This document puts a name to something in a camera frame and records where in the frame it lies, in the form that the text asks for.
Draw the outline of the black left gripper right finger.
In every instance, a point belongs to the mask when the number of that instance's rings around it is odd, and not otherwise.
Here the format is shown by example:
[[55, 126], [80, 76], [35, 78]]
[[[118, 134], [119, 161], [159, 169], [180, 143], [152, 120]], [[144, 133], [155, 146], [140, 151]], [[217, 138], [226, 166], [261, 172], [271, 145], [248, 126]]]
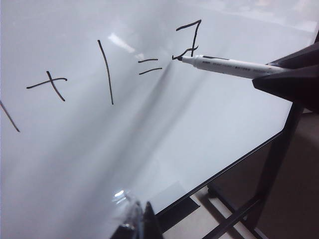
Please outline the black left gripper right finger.
[[162, 232], [150, 202], [146, 203], [144, 215], [144, 239], [162, 239]]

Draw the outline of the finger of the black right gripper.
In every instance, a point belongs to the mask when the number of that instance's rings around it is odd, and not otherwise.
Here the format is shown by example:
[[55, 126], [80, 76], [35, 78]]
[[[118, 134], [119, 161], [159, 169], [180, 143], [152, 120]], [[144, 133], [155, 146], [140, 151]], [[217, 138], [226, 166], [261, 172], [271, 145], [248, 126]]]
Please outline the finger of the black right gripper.
[[299, 68], [252, 80], [254, 88], [319, 111], [319, 70]]
[[316, 42], [304, 49], [294, 52], [290, 55], [277, 59], [268, 65], [287, 68], [298, 69], [319, 64], [319, 43]]

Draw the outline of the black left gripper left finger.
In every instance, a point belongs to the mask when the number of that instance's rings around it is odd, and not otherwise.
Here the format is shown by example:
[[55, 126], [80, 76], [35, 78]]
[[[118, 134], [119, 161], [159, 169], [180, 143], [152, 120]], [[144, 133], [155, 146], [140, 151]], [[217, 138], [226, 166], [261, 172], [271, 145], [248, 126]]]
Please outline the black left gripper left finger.
[[120, 222], [110, 237], [111, 239], [140, 239], [143, 237], [143, 210], [139, 201], [130, 203]]

